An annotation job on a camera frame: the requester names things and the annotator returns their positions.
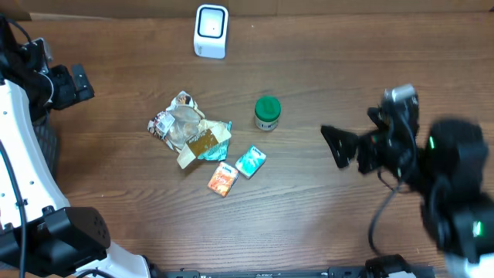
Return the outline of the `green lid jar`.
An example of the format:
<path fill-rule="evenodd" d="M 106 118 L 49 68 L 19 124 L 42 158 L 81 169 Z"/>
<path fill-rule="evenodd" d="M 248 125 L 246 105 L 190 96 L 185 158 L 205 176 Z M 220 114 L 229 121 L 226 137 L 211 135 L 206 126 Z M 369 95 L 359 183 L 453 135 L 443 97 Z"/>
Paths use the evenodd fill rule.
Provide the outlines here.
<path fill-rule="evenodd" d="M 276 97 L 264 96 L 255 104 L 255 125 L 264 131 L 275 129 L 279 123 L 281 104 Z"/>

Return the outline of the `teal tissue pack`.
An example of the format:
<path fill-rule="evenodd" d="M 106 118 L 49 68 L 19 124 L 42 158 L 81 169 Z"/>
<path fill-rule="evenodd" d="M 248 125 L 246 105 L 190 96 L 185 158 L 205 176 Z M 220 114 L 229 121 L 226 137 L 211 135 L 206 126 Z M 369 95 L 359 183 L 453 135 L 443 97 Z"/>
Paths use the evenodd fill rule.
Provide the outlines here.
<path fill-rule="evenodd" d="M 235 168 L 250 179 L 266 162 L 267 156 L 252 145 L 235 163 Z"/>

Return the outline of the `clear cookie wrapper bag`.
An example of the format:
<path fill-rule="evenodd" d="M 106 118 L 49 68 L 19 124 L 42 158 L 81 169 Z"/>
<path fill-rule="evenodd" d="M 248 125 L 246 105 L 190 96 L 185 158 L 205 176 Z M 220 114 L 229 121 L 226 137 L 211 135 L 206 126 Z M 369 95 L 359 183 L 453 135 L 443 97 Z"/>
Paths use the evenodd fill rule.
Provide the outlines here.
<path fill-rule="evenodd" d="M 191 95 L 181 91 L 169 107 L 149 121 L 147 129 L 178 153 L 177 163 L 185 169 L 200 154 L 230 140 L 232 136 L 222 124 L 200 128 L 198 125 L 204 119 L 205 115 L 198 109 L 197 102 Z"/>

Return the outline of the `orange tissue pack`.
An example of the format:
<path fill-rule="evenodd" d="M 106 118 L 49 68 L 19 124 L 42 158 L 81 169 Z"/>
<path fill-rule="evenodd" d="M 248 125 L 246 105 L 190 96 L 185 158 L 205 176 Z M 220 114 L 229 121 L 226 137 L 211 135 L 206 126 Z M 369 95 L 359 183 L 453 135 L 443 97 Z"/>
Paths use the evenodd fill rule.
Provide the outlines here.
<path fill-rule="evenodd" d="M 220 162 L 208 183 L 208 188 L 224 198 L 230 192 L 238 176 L 239 171 L 236 168 Z"/>

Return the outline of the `teal snack packet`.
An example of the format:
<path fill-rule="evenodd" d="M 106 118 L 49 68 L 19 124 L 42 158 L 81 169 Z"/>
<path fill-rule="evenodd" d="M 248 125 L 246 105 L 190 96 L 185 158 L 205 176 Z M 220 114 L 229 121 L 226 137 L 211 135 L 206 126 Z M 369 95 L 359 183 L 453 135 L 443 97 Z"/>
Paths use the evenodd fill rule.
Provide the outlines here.
<path fill-rule="evenodd" d="M 201 120 L 201 122 L 198 126 L 200 128 L 210 128 L 210 127 L 215 126 L 216 124 L 222 124 L 228 131 L 230 131 L 232 128 L 232 122 L 231 121 L 226 123 L 226 122 L 206 120 L 206 119 Z M 198 156 L 198 160 L 224 161 L 227 157 L 228 146 L 229 146 L 229 140 L 223 141 L 223 142 L 215 145 L 214 147 L 212 147 L 210 150 L 204 152 L 203 154 L 200 154 Z"/>

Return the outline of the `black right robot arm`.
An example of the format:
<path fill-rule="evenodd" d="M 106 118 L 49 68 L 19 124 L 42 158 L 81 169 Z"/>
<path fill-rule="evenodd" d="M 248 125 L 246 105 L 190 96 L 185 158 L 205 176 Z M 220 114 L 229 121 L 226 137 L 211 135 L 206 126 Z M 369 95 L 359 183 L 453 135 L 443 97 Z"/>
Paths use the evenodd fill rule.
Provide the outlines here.
<path fill-rule="evenodd" d="M 421 195 L 423 225 L 444 253 L 450 274 L 491 277 L 493 200 L 481 189 L 489 156 L 482 128 L 462 119 L 440 119 L 419 147 L 417 96 L 384 98 L 367 114 L 376 127 L 366 134 L 321 127 L 337 167 L 356 160 L 363 175 L 389 171 L 398 181 L 389 198 L 402 185 Z"/>

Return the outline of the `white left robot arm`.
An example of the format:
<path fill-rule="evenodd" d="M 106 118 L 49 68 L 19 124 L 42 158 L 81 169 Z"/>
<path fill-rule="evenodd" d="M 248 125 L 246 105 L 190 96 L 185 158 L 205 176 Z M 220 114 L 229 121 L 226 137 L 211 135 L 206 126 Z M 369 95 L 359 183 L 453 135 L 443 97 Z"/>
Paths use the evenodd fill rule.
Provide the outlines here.
<path fill-rule="evenodd" d="M 156 277 L 140 255 L 112 242 L 103 216 L 60 191 L 48 112 L 93 97 L 80 65 L 48 67 L 43 39 L 1 33 L 1 261 L 39 277 Z"/>

